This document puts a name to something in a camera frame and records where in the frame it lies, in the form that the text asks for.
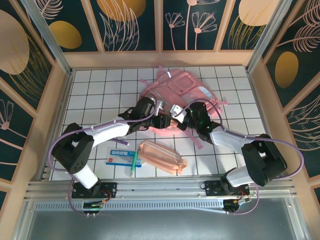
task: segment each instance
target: grid line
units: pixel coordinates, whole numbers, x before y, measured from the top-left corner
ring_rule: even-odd
[[[80,81],[76,81],[76,77],[72,83],[72,87],[71,87],[71,92],[73,91],[73,94],[71,94],[70,92],[70,96],[69,96],[69,99],[68,99],[68,103],[67,103],[67,109],[65,110],[65,116],[64,116],[64,120],[63,120],[63,125],[62,125],[62,128],[61,128],[61,132],[63,131],[63,129],[68,125],[66,120],[67,120],[67,117],[68,117],[68,121],[70,122],[72,120],[72,122],[77,122],[78,124],[81,124],[83,125],[84,124],[84,121],[86,123],[86,125],[95,125],[97,124],[97,122],[95,122],[96,120],[99,122],[102,122],[104,121],[103,119],[105,117],[109,117],[108,114],[109,113],[113,113],[114,111],[116,111],[114,114],[116,115],[116,113],[120,113],[120,112],[123,112],[125,109],[127,109],[127,105],[132,105],[132,107],[134,107],[134,105],[136,104],[135,102],[133,102],[133,99],[134,99],[134,96],[135,96],[135,100],[137,101],[138,98],[139,98],[139,89],[141,89],[141,85],[139,85],[139,69],[140,68],[134,68],[136,69],[136,80],[133,79],[133,80],[124,80],[124,70],[125,69],[121,69],[121,74],[120,74],[120,71],[118,71],[118,73],[116,74],[116,76],[114,78],[109,78],[110,80],[107,79],[107,76],[108,76],[108,71],[110,69],[107,69],[104,72],[94,72],[95,70],[91,70],[90,71],[90,74],[89,74],[89,71],[88,73],[85,75],[86,78],[88,79],[84,79],[84,76],[81,76],[81,79]],[[248,79],[247,77],[243,77],[243,76],[240,76],[239,73],[235,72],[236,76],[234,76],[234,73],[231,71],[231,68],[229,67],[229,70],[231,72],[231,76],[225,76],[225,74],[222,74],[224,75],[225,77],[218,77],[217,76],[217,70],[215,67],[206,67],[206,68],[201,68],[199,66],[197,66],[197,68],[180,68],[181,70],[187,70],[187,71],[191,71],[192,73],[194,73],[197,77],[199,77],[199,80],[202,81],[204,83],[204,80],[205,81],[205,84],[210,84],[210,87],[208,87],[209,89],[211,89],[213,92],[216,93],[216,95],[220,94],[220,97],[218,97],[219,99],[222,98],[226,98],[226,100],[228,101],[228,99],[230,98],[231,100],[229,100],[231,103],[228,103],[228,105],[230,105],[231,109],[236,109],[238,110],[238,115],[237,114],[232,114],[232,111],[231,111],[231,117],[229,115],[227,115],[227,108],[228,106],[221,106],[221,109],[224,111],[224,114],[225,116],[223,116],[223,124],[229,128],[230,126],[232,128],[236,128],[237,129],[239,128],[237,125],[237,120],[240,122],[241,120],[241,124],[242,121],[244,121],[245,123],[245,127],[246,130],[248,131],[249,133],[249,127],[248,127],[248,123],[246,120],[254,120],[254,123],[256,124],[257,122],[257,125],[258,125],[258,120],[260,120],[261,118],[253,114],[251,114],[251,108],[249,107],[249,105],[252,105],[253,104],[256,104],[256,99],[254,99],[254,102],[251,102],[252,99],[249,97],[246,97],[246,93],[245,92],[242,92],[241,91],[252,91],[252,89],[250,88],[251,86],[247,84],[246,80]],[[145,71],[145,73],[149,74],[148,77],[146,77],[145,80],[153,80],[155,81],[157,79],[157,74],[156,74],[156,71],[158,71],[159,69],[156,69],[156,68],[153,68],[152,69],[152,78],[153,79],[149,79],[151,78],[151,71],[150,70],[147,70]],[[104,76],[104,89],[103,89],[103,93],[101,94],[97,94],[97,91],[99,91],[97,88],[98,87],[102,87],[103,85],[103,74],[105,74]],[[99,80],[102,80],[102,81],[95,81],[96,79],[91,79],[93,76],[97,76],[99,77]],[[89,87],[90,87],[90,83],[101,83],[101,84],[95,84],[95,87],[92,87],[91,89],[93,89],[93,91],[90,90],[89,92]],[[132,89],[129,89],[130,87],[129,86],[134,86],[134,82],[136,82],[136,92],[134,92],[134,90],[132,92],[134,93],[131,93],[131,92],[128,92],[129,90],[132,90]],[[81,87],[86,87],[86,94],[84,94],[84,89],[81,89]],[[117,89],[116,91],[119,91],[119,92],[112,92],[112,87],[114,87],[115,89]],[[101,99],[102,99],[102,104],[99,105],[99,107],[97,106],[97,104],[95,104],[95,102],[93,100],[97,99],[98,100],[98,103],[100,103]],[[95,113],[96,112],[96,119],[95,118],[91,118],[91,117],[88,117],[90,116],[90,114],[88,113]],[[79,116],[80,114],[82,113],[82,116],[81,116],[81,122],[80,120],[77,120],[77,116]],[[250,129],[252,131],[255,131],[255,129],[258,129],[258,126],[253,128],[252,126],[250,126]],[[192,131],[192,134],[194,136],[196,136],[196,133],[195,131]],[[193,144],[193,148],[192,148],[192,145],[191,145],[191,140],[186,136],[186,135],[183,135],[183,134],[175,134],[175,135],[172,135],[172,136],[160,136],[160,135],[157,135],[155,133],[153,133],[153,135],[151,136],[150,134],[148,134],[149,137],[145,137],[144,134],[136,134],[136,133],[133,133],[132,136],[130,135],[129,137],[125,137],[124,140],[128,140],[131,142],[131,144],[135,144],[135,147],[134,149],[137,150],[139,146],[137,146],[138,144],[138,141],[141,142],[141,140],[145,140],[146,138],[148,138],[148,140],[151,140],[153,139],[155,142],[157,142],[158,140],[161,141],[161,140],[164,140],[164,139],[168,139],[168,140],[165,140],[165,141],[168,141],[168,143],[170,142],[172,145],[172,148],[175,150],[175,151],[179,151],[179,154],[182,156],[182,157],[190,157],[190,166],[193,166],[194,169],[192,169],[190,171],[190,174],[191,175],[208,175],[208,174],[211,174],[211,173],[216,173],[216,171],[218,172],[218,174],[222,174],[222,170],[223,171],[226,171],[228,167],[230,167],[230,165],[234,165],[233,162],[235,161],[235,164],[236,166],[238,167],[239,164],[238,164],[238,161],[237,161],[237,153],[235,153],[234,151],[228,151],[228,150],[224,150],[223,148],[218,148],[217,146],[211,146],[213,148],[213,150],[210,150],[208,148],[208,146],[205,146],[206,147],[206,150],[201,152],[201,150],[196,150],[196,145],[194,144],[194,142],[192,142]],[[118,145],[118,143],[116,142],[114,145],[112,146],[115,146],[116,148],[121,148],[121,149],[125,149],[126,146],[122,146],[122,144]],[[93,171],[99,171],[100,173],[103,172],[104,170],[102,170],[102,161],[103,160],[106,160],[106,157],[105,156],[105,151],[100,149],[101,152],[100,154],[98,154],[98,146],[96,147],[95,149],[95,156],[93,156],[93,158],[95,157],[95,159],[90,159],[90,164],[93,163]],[[223,159],[224,158],[227,158],[229,159],[230,161],[232,160],[232,163],[229,161],[229,162],[224,162]],[[113,169],[110,168],[110,165],[108,165],[108,172],[109,172],[109,175],[106,177],[106,176],[98,176],[99,178],[112,178],[112,176],[110,176],[110,174],[112,175],[111,171],[113,172],[113,178],[117,177],[117,176],[124,176],[124,173],[123,172],[120,172],[120,171],[123,171],[124,170],[124,167],[119,167],[119,166],[113,166]],[[161,174],[159,173],[158,169],[155,167],[154,168],[154,173],[151,172],[153,171],[150,167],[146,168],[148,169],[150,172],[147,172],[145,175],[146,176],[154,176],[154,177],[159,177],[161,176]],[[138,173],[138,176],[140,174],[143,174],[144,175],[144,172],[142,171],[141,172],[141,169],[139,170],[140,172]],[[52,180],[55,180],[54,179],[55,176],[53,174],[51,174],[51,179]]]

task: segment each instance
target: robotic arm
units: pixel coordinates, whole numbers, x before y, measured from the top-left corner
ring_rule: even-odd
[[[225,146],[243,155],[246,166],[234,168],[221,177],[226,192],[249,183],[264,186],[287,168],[286,161],[273,142],[248,140],[241,133],[226,131],[219,123],[210,120],[203,102],[195,102],[183,112],[180,106],[174,105],[171,115],[164,115],[159,114],[162,102],[158,101],[155,115],[142,120],[150,115],[155,107],[155,101],[153,98],[143,97],[135,107],[119,114],[114,119],[114,124],[98,130],[92,127],[92,130],[64,137],[54,146],[52,155],[94,196],[99,192],[101,181],[87,165],[93,147],[112,138],[139,131],[141,127],[165,129],[170,126],[171,119],[174,119],[181,130],[184,131],[187,127],[195,129],[203,141]],[[118,120],[138,121],[119,123]],[[80,129],[81,126],[72,123],[63,134]],[[270,138],[266,134],[260,137]]]

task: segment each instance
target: flower drawing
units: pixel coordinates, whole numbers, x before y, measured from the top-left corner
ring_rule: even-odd
[[[203,4],[214,4],[220,0],[186,0],[189,6],[203,5]]]
[[[188,3],[189,7],[188,7],[188,12],[186,14],[185,50],[188,50],[188,26],[189,26],[189,16],[190,16],[191,6],[204,5],[204,4],[215,4],[215,3],[220,2],[220,0],[186,0],[186,2]]]
[[[9,131],[13,132],[14,134],[26,139],[25,136],[23,136],[22,134],[14,131],[10,128],[10,121],[12,118],[13,111],[14,111],[14,104],[12,102],[7,101],[5,104],[5,102],[2,99],[0,99],[0,131],[9,130]],[[23,149],[21,146],[13,144],[13,143],[6,141],[2,138],[0,138],[0,142],[4,143],[6,145],[9,145],[13,148],[19,149],[19,150]],[[0,164],[17,165],[16,163],[7,163],[7,162],[0,162]]]
[[[214,24],[215,21],[215,12],[204,12],[201,17],[199,17],[199,12],[195,12],[192,14],[192,24],[195,32],[194,50],[197,50],[198,34],[217,30],[217,24]]]
[[[184,26],[186,24],[186,22],[183,21],[183,17],[181,15],[181,12],[179,12],[179,13],[175,12],[172,15],[170,12],[168,12],[165,14],[165,19],[166,19],[166,22],[168,23],[169,28],[170,28],[173,50],[176,50],[175,43],[174,43],[174,37],[172,34],[172,29]]]
[[[5,105],[5,102],[0,99],[0,128],[2,130],[9,129],[13,111],[14,104],[12,102],[8,101]]]

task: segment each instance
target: black mount bracket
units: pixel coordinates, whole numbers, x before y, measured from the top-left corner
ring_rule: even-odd
[[[91,194],[81,183],[76,182],[73,184],[73,190],[71,197],[73,199],[105,199],[106,194],[108,198],[115,198],[117,194],[116,182],[102,182],[99,186],[99,191],[96,194]]]
[[[250,195],[249,186],[247,184],[238,187],[230,186],[228,191],[226,191],[220,180],[205,181],[203,189],[205,189],[207,197],[241,196],[242,192],[239,189],[245,194]]]

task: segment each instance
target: dark teal wallpaper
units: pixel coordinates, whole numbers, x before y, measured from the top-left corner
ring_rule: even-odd
[[[164,0],[163,50],[213,50],[226,2]]]
[[[320,174],[320,85],[286,116],[309,177]]]
[[[98,51],[80,0],[35,0],[35,4],[63,52]]]
[[[1,211],[2,205],[4,204],[6,195],[7,193],[5,191],[0,191],[0,211]]]
[[[286,12],[285,16],[283,17],[283,19],[282,19],[282,21],[281,21],[281,23],[280,23],[277,31],[274,33],[272,39],[270,40],[269,44],[268,44],[268,45],[266,46],[266,48],[265,48],[265,50],[264,50],[264,52],[263,52],[263,54],[262,54],[262,57],[263,57],[263,58],[265,58],[266,54],[268,53],[269,49],[271,48],[271,45],[274,43],[275,38],[278,36],[279,32],[281,31],[283,25],[285,24],[287,18],[289,17],[292,9],[295,7],[297,1],[298,1],[298,0],[292,0],[291,5],[290,5],[288,11]]]
[[[315,192],[316,198],[318,199],[318,202],[320,204],[320,187],[315,188],[314,192]]]
[[[319,12],[319,1],[305,1],[266,63],[283,107],[320,71]]]
[[[253,50],[276,6],[274,0],[236,0],[221,50]]]
[[[155,51],[154,0],[90,0],[106,51]]]
[[[33,118],[0,90],[0,178],[12,180]]]
[[[1,1],[0,25],[0,78],[37,109],[52,65],[9,1]]]

